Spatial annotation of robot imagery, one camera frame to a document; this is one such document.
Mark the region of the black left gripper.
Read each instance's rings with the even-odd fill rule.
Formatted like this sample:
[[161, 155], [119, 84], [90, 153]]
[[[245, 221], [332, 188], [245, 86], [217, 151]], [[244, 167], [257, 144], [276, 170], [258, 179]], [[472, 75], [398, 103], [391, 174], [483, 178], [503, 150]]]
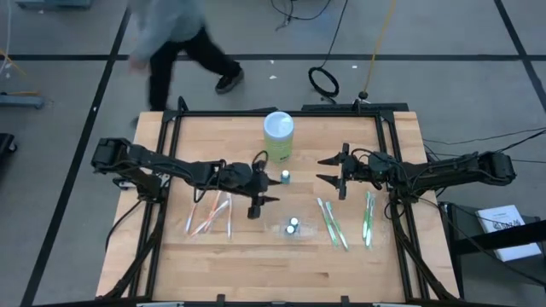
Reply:
[[223, 168], [223, 191], [245, 196], [251, 199], [247, 211], [249, 219], [260, 217], [262, 205], [278, 201], [277, 197], [263, 195], [269, 186], [281, 185], [282, 182], [268, 178], [264, 169], [265, 160], [258, 160], [251, 165], [235, 162]]

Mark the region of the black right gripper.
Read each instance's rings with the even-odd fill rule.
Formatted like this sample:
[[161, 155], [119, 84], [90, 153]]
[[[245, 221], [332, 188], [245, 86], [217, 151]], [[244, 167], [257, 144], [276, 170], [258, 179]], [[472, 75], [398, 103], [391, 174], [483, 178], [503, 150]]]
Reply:
[[334, 157], [321, 159], [319, 165], [337, 166], [341, 163], [340, 178], [338, 176], [330, 176], [317, 174], [317, 177], [323, 181], [333, 185], [339, 190], [339, 199], [346, 199], [346, 183], [348, 181], [370, 182], [377, 189], [382, 189], [382, 184], [387, 181], [387, 160], [380, 153], [371, 152], [368, 149], [357, 148], [357, 151], [368, 153], [368, 162], [362, 162], [358, 157], [349, 152], [349, 144], [342, 145], [342, 151]]

